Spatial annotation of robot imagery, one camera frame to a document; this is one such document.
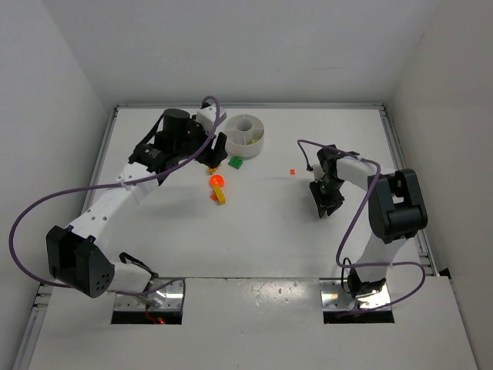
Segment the yellow long lego brick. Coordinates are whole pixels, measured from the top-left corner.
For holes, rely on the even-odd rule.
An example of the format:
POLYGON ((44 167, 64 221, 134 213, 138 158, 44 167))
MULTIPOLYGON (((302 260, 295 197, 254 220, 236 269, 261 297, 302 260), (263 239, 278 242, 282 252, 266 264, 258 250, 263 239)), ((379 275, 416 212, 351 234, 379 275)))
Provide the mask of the yellow long lego brick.
POLYGON ((219 205, 224 205, 226 203, 226 198, 221 189, 221 186, 214 186, 213 192, 219 205))

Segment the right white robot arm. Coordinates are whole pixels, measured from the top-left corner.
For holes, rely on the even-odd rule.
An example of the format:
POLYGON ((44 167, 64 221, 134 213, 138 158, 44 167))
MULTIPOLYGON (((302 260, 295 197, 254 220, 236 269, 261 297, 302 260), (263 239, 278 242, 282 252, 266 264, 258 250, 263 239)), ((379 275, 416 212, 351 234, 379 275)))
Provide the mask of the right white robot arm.
POLYGON ((428 224, 418 176, 410 169, 384 168, 358 153, 343 152, 335 145, 319 149, 317 158, 318 163, 309 164, 307 170, 314 175, 309 188, 320 218, 328 217, 342 207, 341 187, 345 183, 365 192, 337 250, 336 262, 341 269, 349 270, 347 289, 352 297, 377 293, 386 283, 387 270, 398 251, 428 224), (349 264, 340 256, 364 210, 371 235, 359 259, 349 264))

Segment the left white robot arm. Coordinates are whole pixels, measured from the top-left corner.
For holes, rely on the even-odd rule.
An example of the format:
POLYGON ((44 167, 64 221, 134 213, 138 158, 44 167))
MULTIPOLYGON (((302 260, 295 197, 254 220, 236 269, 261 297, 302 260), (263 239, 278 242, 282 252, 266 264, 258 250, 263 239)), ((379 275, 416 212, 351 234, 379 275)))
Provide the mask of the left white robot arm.
POLYGON ((105 252, 112 235, 172 168, 185 160, 214 168, 226 159, 226 135, 213 134, 225 118, 224 109, 215 106, 203 105, 195 115, 166 109, 136 145, 116 187, 66 227, 54 226, 47 233, 49 273, 91 298, 107 291, 144 295, 156 272, 125 252, 111 261, 105 252))

